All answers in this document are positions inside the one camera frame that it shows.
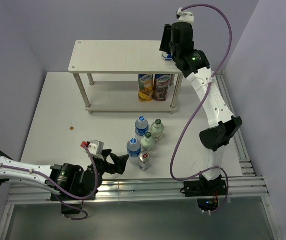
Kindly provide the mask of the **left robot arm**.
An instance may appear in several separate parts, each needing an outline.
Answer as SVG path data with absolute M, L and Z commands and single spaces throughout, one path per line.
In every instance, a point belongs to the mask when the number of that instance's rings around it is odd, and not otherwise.
M 69 200 L 92 198 L 102 184 L 103 174 L 122 175 L 129 156 L 117 156 L 110 149 L 100 156 L 92 155 L 94 164 L 84 170 L 79 165 L 33 165 L 12 160 L 0 151 L 0 185 L 30 185 L 62 195 Z

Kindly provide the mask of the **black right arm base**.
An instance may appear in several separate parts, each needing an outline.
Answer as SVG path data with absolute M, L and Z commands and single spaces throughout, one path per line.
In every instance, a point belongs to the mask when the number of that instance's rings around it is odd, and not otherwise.
M 185 181 L 180 193 L 187 198 L 201 197 L 201 199 L 197 200 L 197 205 L 202 212 L 209 214 L 227 203 L 228 190 L 228 183 L 221 176 L 210 181 L 201 177 L 199 180 Z

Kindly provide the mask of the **Red Bull can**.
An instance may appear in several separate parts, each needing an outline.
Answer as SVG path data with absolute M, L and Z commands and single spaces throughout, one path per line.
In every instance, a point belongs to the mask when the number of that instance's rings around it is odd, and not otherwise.
M 163 51 L 161 53 L 161 55 L 162 55 L 163 60 L 165 60 L 165 61 L 171 61 L 172 60 L 171 53 L 167 53 L 167 52 Z
M 138 166 L 141 171 L 146 171 L 149 168 L 150 154 L 143 151 L 139 154 Z

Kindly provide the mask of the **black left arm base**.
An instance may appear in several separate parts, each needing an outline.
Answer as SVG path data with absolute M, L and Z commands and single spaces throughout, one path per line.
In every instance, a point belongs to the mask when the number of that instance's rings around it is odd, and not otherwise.
M 94 185 L 75 185 L 70 187 L 67 192 L 69 192 L 72 195 L 78 196 L 78 197 L 85 197 L 89 195 L 92 190 L 94 189 Z M 51 202 L 65 202 L 65 201 L 75 201 L 76 199 L 65 195 L 64 193 L 61 193 L 60 195 L 54 195 L 53 193 L 50 196 Z M 70 207 L 64 206 L 61 204 L 61 213 L 63 215 L 78 215 L 80 213 L 80 209 L 82 209 L 83 204 L 77 203 L 72 204 L 72 207 L 78 208 L 79 210 L 72 209 Z

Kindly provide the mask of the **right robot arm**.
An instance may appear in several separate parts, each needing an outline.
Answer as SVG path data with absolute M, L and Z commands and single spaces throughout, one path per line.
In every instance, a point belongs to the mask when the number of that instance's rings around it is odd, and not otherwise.
M 215 180 L 222 172 L 225 148 L 241 127 L 242 119 L 234 116 L 225 103 L 205 53 L 194 49 L 191 24 L 177 22 L 165 25 L 160 51 L 172 55 L 175 66 L 200 99 L 197 110 L 205 111 L 209 128 L 201 131 L 199 138 L 208 149 L 208 157 L 204 161 L 205 169 L 200 173 L 204 179 L 199 183 L 199 189 L 203 194 L 210 195 L 216 190 Z

